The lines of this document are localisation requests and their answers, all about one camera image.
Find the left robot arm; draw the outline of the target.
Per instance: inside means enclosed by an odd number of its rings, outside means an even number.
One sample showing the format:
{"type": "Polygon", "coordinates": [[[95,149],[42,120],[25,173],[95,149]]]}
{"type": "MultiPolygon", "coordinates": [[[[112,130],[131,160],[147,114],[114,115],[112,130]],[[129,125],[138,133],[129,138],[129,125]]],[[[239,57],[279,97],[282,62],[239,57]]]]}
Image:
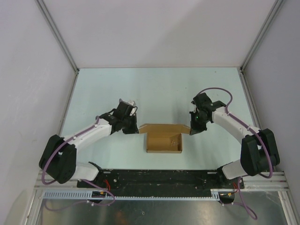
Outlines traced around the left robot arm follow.
{"type": "Polygon", "coordinates": [[[51,136],[39,161],[42,183],[50,185],[55,182],[64,184],[69,180],[87,180],[95,188],[101,186],[104,178],[100,167],[93,162],[78,162],[78,154],[116,132],[137,134],[137,110],[135,101],[120,99],[116,108],[96,116],[95,121],[81,131],[67,136],[51,136]]]}

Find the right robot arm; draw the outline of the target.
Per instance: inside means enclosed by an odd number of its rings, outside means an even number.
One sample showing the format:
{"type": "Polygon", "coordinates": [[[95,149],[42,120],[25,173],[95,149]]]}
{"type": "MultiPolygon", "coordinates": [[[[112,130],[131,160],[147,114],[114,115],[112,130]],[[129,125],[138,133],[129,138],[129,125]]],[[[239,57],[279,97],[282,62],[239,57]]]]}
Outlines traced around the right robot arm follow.
{"type": "Polygon", "coordinates": [[[246,124],[228,110],[228,105],[215,101],[205,92],[198,93],[191,102],[190,135],[207,130],[207,123],[215,123],[231,134],[240,144],[240,159],[220,167],[221,173],[216,182],[221,188],[227,188],[233,179],[244,176],[262,175],[268,171],[270,178],[273,168],[280,163],[280,156],[274,133],[266,128],[260,129],[246,124]]]}

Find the brown cardboard box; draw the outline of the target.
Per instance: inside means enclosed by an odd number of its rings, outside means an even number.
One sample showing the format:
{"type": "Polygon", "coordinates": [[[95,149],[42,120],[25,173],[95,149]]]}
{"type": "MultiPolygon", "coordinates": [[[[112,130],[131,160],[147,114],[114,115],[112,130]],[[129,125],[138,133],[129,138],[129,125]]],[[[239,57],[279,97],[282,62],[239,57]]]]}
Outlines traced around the brown cardboard box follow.
{"type": "Polygon", "coordinates": [[[178,153],[183,150],[183,134],[189,134],[190,127],[183,124],[143,124],[140,134],[146,134],[147,153],[178,153]]]}

